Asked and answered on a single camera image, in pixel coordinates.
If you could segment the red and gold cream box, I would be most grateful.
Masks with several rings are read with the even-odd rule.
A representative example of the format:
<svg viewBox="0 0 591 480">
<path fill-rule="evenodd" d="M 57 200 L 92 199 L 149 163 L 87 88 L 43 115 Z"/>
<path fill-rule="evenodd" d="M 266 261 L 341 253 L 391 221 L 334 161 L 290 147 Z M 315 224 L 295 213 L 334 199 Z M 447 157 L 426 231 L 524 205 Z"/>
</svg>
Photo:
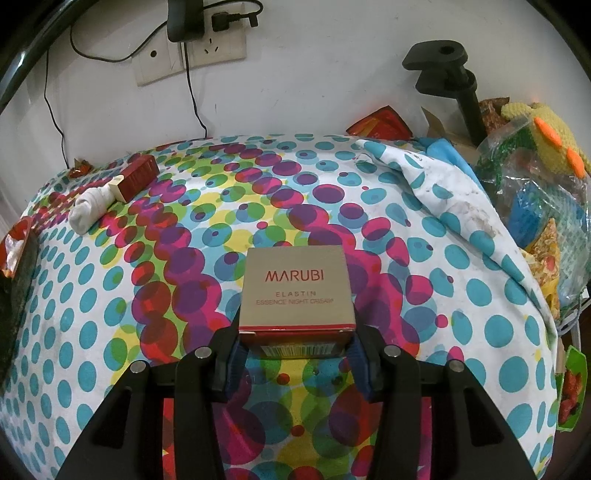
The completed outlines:
<svg viewBox="0 0 591 480">
<path fill-rule="evenodd" d="M 238 335 L 253 352 L 273 359 L 339 357 L 355 330 L 342 247 L 249 249 Z"/>
</svg>

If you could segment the white sock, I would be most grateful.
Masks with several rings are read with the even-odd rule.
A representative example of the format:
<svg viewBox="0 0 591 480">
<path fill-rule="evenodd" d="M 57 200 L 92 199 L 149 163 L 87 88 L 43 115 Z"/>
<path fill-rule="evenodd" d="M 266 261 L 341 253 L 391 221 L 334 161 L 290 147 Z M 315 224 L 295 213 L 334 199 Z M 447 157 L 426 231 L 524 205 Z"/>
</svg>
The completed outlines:
<svg viewBox="0 0 591 480">
<path fill-rule="evenodd" d="M 108 183 L 85 190 L 74 202 L 68 214 L 68 222 L 78 235 L 84 235 L 116 201 L 122 202 L 119 183 L 124 180 L 117 175 Z"/>
</svg>

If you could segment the green snack packet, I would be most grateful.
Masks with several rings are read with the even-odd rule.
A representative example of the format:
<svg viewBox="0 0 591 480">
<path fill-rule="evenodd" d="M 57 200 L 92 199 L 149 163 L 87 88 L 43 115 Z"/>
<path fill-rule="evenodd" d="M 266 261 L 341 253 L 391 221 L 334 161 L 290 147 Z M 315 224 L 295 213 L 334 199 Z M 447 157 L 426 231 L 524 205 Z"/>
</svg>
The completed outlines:
<svg viewBox="0 0 591 480">
<path fill-rule="evenodd" d="M 587 380 L 586 356 L 570 345 L 566 350 L 564 371 L 557 375 L 558 431 L 572 432 L 576 427 L 584 407 Z"/>
</svg>

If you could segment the polka dot bed sheet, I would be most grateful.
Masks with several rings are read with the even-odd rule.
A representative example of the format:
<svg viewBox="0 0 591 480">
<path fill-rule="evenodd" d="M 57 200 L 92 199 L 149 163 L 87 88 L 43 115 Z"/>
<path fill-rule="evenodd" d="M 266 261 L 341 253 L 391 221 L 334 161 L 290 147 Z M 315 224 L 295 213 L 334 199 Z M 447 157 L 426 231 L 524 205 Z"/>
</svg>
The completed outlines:
<svg viewBox="0 0 591 480">
<path fill-rule="evenodd" d="M 356 320 L 460 361 L 534 477 L 557 429 L 557 332 L 470 167 L 440 143 L 312 134 L 160 146 L 51 178 L 1 428 L 53 479 L 134 361 L 181 359 L 245 311 L 238 392 L 214 410 L 231 479 L 363 479 L 381 408 L 331 356 Z"/>
</svg>

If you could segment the clear bag of toys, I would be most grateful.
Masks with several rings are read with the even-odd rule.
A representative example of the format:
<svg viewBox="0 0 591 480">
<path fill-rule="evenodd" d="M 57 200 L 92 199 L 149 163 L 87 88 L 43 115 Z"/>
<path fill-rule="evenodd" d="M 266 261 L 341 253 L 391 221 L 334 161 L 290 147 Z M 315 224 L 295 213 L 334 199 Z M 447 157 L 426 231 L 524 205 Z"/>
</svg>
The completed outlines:
<svg viewBox="0 0 591 480">
<path fill-rule="evenodd" d="M 563 316 L 590 280 L 590 180 L 552 172 L 536 132 L 527 116 L 502 126 L 479 146 L 475 171 L 521 249 L 547 255 L 548 246 L 535 244 L 542 237 L 556 242 L 555 260 L 544 272 L 554 278 L 544 296 Z"/>
</svg>

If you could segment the small red box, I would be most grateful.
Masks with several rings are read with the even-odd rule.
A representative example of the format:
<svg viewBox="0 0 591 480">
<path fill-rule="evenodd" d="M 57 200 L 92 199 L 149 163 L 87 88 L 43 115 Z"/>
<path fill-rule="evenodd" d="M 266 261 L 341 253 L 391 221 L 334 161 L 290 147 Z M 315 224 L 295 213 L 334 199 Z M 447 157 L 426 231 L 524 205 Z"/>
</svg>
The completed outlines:
<svg viewBox="0 0 591 480">
<path fill-rule="evenodd" d="M 121 203 L 130 202 L 145 189 L 159 174 L 153 155 L 133 155 L 127 166 L 109 182 L 114 198 Z"/>
</svg>

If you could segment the red candy wrapper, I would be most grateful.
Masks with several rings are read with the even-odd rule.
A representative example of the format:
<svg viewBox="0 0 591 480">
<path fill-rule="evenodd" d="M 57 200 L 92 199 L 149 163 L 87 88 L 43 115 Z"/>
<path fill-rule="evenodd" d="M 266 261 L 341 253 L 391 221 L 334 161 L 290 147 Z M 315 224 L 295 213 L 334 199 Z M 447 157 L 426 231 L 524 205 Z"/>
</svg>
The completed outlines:
<svg viewBox="0 0 591 480">
<path fill-rule="evenodd" d="M 68 177 L 70 179 L 80 178 L 83 176 L 88 175 L 91 171 L 94 170 L 92 164 L 90 164 L 85 159 L 74 159 L 74 165 L 68 171 Z"/>
</svg>

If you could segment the light blue cloth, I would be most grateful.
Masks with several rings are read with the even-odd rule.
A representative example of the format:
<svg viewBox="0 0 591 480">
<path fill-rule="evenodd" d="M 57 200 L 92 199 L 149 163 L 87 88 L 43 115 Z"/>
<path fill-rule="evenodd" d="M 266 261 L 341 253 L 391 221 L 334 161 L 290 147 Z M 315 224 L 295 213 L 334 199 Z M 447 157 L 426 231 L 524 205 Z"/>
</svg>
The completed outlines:
<svg viewBox="0 0 591 480">
<path fill-rule="evenodd" d="M 454 165 L 470 177 L 479 187 L 482 187 L 478 177 L 470 164 L 445 138 L 418 137 L 416 141 L 425 149 L 428 156 L 444 163 Z"/>
</svg>

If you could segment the yellow knitted plush toy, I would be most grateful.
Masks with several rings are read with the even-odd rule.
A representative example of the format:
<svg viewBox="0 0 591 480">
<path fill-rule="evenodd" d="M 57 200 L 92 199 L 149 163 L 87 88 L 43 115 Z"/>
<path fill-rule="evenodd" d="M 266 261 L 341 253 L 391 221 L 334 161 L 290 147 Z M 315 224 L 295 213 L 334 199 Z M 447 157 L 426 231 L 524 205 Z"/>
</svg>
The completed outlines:
<svg viewBox="0 0 591 480">
<path fill-rule="evenodd" d="M 553 174 L 585 179 L 590 174 L 590 161 L 579 147 L 568 125 L 543 103 L 509 102 L 501 107 L 507 120 L 526 117 L 530 133 L 542 164 Z"/>
</svg>

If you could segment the red snack packet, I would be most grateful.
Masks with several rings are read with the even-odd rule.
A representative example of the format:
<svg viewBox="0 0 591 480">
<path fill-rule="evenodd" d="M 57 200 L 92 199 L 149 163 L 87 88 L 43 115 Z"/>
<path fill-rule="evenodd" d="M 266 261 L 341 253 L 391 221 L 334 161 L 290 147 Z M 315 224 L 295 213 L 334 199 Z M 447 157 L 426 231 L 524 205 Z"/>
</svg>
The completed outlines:
<svg viewBox="0 0 591 480">
<path fill-rule="evenodd" d="M 404 140 L 414 137 L 412 130 L 391 106 L 381 107 L 346 129 L 351 136 L 379 140 Z"/>
</svg>

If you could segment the black clamp stand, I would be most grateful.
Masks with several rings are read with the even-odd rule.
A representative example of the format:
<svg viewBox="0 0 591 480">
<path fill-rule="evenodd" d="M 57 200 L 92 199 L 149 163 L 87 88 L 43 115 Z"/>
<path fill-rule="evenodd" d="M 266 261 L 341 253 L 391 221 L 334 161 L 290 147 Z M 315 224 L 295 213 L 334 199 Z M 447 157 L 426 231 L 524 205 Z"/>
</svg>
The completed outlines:
<svg viewBox="0 0 591 480">
<path fill-rule="evenodd" d="M 402 66 L 408 71 L 420 71 L 415 85 L 419 93 L 457 101 L 470 139 L 474 146 L 479 146 L 487 131 L 476 94 L 477 79 L 465 68 L 467 61 L 468 54 L 461 43 L 430 40 L 413 45 Z"/>
</svg>

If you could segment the black power adapter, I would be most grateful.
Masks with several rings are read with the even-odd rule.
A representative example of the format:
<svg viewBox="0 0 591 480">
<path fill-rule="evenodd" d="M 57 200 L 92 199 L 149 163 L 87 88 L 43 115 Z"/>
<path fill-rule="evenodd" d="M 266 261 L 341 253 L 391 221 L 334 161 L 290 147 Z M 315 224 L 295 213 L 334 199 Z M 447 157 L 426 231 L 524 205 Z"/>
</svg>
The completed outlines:
<svg viewBox="0 0 591 480">
<path fill-rule="evenodd" d="M 204 35 L 204 0 L 167 1 L 167 37 L 172 43 L 200 39 Z"/>
</svg>

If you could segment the white wall socket plate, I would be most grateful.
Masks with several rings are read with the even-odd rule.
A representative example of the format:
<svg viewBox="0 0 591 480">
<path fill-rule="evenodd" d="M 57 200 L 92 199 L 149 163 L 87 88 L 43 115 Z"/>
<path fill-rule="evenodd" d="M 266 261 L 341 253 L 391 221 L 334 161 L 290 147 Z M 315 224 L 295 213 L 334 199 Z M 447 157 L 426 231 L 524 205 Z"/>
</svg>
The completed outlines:
<svg viewBox="0 0 591 480">
<path fill-rule="evenodd" d="M 245 24 L 235 22 L 221 32 L 214 32 L 211 25 L 207 25 L 204 36 L 188 42 L 186 47 L 188 62 L 184 59 L 184 47 L 170 42 L 164 28 L 158 31 L 132 57 L 136 85 L 144 87 L 182 73 L 185 66 L 194 69 L 245 59 Z"/>
</svg>

